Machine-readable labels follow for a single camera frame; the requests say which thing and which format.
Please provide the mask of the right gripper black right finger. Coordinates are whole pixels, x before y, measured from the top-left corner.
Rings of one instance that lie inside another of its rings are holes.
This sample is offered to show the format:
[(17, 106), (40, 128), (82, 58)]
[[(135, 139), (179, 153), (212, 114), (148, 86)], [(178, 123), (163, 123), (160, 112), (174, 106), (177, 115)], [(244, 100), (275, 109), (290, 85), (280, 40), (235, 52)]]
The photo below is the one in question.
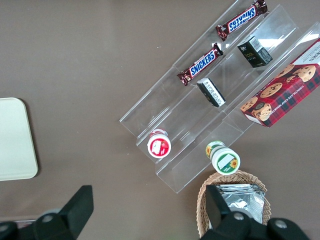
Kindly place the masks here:
[(214, 185), (206, 187), (206, 212), (212, 228), (202, 240), (308, 240), (309, 237), (293, 221), (271, 218), (267, 225), (247, 214), (231, 211)]

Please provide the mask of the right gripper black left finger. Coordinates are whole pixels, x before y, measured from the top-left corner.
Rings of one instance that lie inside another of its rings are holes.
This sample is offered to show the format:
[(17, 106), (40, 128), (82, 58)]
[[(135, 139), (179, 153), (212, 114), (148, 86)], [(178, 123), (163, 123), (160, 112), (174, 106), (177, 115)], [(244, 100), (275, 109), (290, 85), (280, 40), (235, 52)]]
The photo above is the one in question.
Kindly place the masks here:
[(18, 228), (14, 221), (0, 224), (2, 240), (76, 240), (94, 211), (93, 187), (83, 185), (57, 213), (47, 213)]

